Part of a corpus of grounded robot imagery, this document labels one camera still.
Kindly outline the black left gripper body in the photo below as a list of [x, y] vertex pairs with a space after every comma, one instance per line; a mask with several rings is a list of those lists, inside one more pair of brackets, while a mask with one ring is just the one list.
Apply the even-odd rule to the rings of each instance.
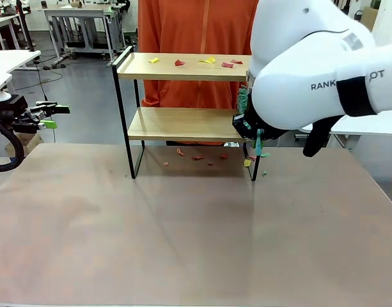
[[15, 121], [27, 108], [28, 104], [22, 95], [12, 95], [8, 100], [0, 102], [0, 121]]

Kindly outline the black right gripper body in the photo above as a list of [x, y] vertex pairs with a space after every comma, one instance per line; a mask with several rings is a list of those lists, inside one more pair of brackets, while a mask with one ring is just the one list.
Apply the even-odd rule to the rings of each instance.
[[242, 114], [233, 116], [232, 125], [244, 139], [256, 140], [259, 135], [261, 140], [277, 139], [281, 136], [281, 130], [265, 123], [257, 114], [252, 104]]

